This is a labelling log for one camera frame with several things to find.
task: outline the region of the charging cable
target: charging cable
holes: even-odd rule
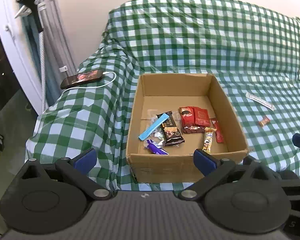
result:
[[[95,89],[95,88],[105,87],[105,86],[111,84],[117,78],[117,74],[115,72],[112,72],[112,71],[105,71],[103,74],[105,75],[105,74],[110,74],[110,73],[113,74],[113,79],[111,81],[109,81],[108,83],[106,83],[106,84],[103,84],[103,85],[97,86],[97,87],[72,87],[72,88],[68,88],[68,89],[64,90],[62,92],[62,94],[64,92],[68,91],[68,90],[71,90],[71,89],[80,89],[80,88],[82,88],[82,89]]]

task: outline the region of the smartphone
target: smartphone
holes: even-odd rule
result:
[[[92,83],[95,81],[99,81],[102,78],[103,70],[97,69],[92,70],[86,73],[80,73],[74,76],[70,76],[65,78],[61,85],[61,89],[67,89],[75,86],[80,86],[82,84]]]

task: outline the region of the open cardboard box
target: open cardboard box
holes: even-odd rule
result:
[[[203,177],[193,164],[194,150],[203,147],[203,133],[182,134],[184,143],[164,149],[169,155],[152,154],[144,149],[138,136],[149,125],[147,111],[178,111],[182,106],[198,106],[208,110],[209,118],[219,121],[224,143],[213,136],[211,155],[239,163],[248,153],[242,127],[219,82],[211,74],[158,73],[139,77],[134,98],[126,157],[138,182],[196,182]]]

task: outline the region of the yellow snack bar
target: yellow snack bar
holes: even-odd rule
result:
[[[212,137],[213,132],[215,132],[217,129],[206,127],[204,129],[204,141],[203,141],[203,148],[206,153],[210,153],[211,145],[212,145]]]

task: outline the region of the white door frame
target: white door frame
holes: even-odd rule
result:
[[[0,38],[14,74],[37,114],[42,112],[41,82],[32,60],[16,0],[0,0]]]

